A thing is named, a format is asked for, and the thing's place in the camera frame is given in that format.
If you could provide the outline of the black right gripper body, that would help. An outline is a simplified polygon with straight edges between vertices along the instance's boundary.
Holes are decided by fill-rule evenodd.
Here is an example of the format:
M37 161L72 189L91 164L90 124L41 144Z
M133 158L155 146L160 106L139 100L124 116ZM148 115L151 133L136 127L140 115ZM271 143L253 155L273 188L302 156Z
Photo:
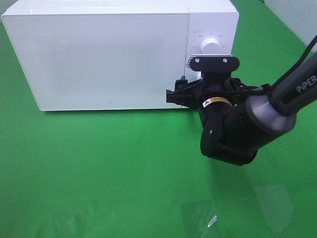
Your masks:
M194 88L199 116L211 117L228 112L238 101L237 95L231 94L237 89L231 73L202 72L201 76Z

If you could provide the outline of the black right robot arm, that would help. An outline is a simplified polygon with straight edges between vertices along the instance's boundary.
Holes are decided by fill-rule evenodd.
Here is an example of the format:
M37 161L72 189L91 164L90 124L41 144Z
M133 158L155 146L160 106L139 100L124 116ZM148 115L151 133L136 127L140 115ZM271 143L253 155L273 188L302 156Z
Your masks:
M303 53L273 85L245 85L231 75L239 65L233 55L190 55L187 66L201 78L181 77L166 100L198 111L203 155L242 166L290 132L297 112L317 99L317 57Z

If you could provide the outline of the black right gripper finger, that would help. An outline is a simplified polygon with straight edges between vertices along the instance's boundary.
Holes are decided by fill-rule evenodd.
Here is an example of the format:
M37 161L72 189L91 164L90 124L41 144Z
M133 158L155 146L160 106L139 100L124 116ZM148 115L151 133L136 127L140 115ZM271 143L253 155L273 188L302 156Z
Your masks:
M174 90L175 91L194 91L195 89L197 89L198 87L201 86L203 79L198 79L192 82L189 82L185 76L182 76L180 79L177 79L175 81L175 85L174 85Z
M197 108L196 99L192 93L166 90L166 102L192 109Z

